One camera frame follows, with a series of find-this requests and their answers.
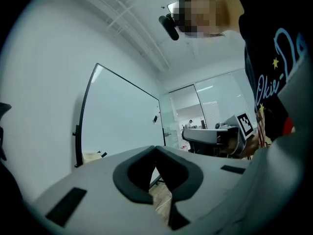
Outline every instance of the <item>black t-shirt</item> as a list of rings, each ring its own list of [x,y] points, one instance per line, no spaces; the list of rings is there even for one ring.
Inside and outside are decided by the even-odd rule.
[[[293,123],[277,94],[306,49],[306,18],[302,0],[240,0],[239,19],[246,42],[246,74],[255,99],[261,147],[290,133]]]

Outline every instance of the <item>person in background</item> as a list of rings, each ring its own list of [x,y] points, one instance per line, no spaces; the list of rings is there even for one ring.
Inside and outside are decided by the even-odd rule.
[[[192,128],[191,124],[192,124],[192,120],[189,120],[189,122],[185,125],[185,128],[191,129]]]
[[[222,37],[223,32],[232,30],[245,41],[243,55],[255,99],[258,136],[247,140],[244,156],[294,130],[277,95],[297,60],[307,53],[310,1],[178,0],[174,8],[175,24],[185,35]]]

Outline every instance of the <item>star print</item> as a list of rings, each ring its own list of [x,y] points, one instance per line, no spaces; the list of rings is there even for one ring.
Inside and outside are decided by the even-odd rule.
[[[279,61],[277,60],[277,57],[275,57],[275,59],[274,59],[274,62],[272,63],[273,65],[274,65],[274,69],[275,68],[278,68],[278,66],[277,66],[277,63],[278,63]]]
[[[264,106],[263,106],[263,104],[260,104],[260,105],[261,105],[261,107],[260,107],[260,112],[263,113],[263,111],[264,111]]]

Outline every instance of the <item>headset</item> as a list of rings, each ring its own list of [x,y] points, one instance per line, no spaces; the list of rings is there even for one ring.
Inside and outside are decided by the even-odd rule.
[[[174,40],[177,41],[179,39],[179,34],[176,30],[176,23],[173,19],[171,13],[166,14],[165,16],[160,16],[158,18],[158,21],[161,23],[161,25],[164,27],[168,35]]]

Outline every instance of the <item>whiteboard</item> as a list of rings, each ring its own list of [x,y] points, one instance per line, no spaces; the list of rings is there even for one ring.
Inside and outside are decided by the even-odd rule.
[[[164,145],[159,101],[99,64],[91,79],[81,128],[83,153],[101,151],[112,156]],[[158,175],[155,170],[151,181]]]

